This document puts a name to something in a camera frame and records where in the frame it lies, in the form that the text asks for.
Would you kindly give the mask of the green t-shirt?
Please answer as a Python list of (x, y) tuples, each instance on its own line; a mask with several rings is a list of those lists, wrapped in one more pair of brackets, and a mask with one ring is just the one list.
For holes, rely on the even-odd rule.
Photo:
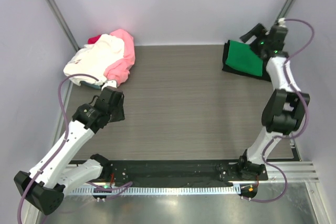
[(240, 73), (262, 77), (263, 61), (247, 44), (230, 40), (225, 65)]

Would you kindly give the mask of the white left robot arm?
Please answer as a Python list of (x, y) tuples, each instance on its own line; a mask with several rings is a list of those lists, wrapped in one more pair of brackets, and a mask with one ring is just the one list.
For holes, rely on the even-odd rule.
[(22, 196), (44, 215), (53, 213), (64, 197), (91, 180), (107, 181), (112, 175), (110, 161), (93, 154), (66, 172), (65, 168), (81, 147), (110, 122), (124, 120), (124, 94), (115, 80), (107, 81), (100, 95), (81, 105), (66, 130), (45, 157), (30, 171), (19, 171), (14, 183)]

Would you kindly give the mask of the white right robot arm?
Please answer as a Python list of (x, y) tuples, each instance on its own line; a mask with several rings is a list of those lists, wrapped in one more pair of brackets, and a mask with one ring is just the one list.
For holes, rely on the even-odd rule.
[(233, 169), (241, 180), (262, 178), (270, 152), (308, 119), (310, 96), (297, 86), (290, 68), (290, 57), (283, 50), (288, 32), (285, 22), (285, 19), (279, 19), (269, 30), (259, 23), (240, 37), (242, 42), (255, 37), (249, 47), (263, 61), (273, 87), (261, 116), (263, 127)]

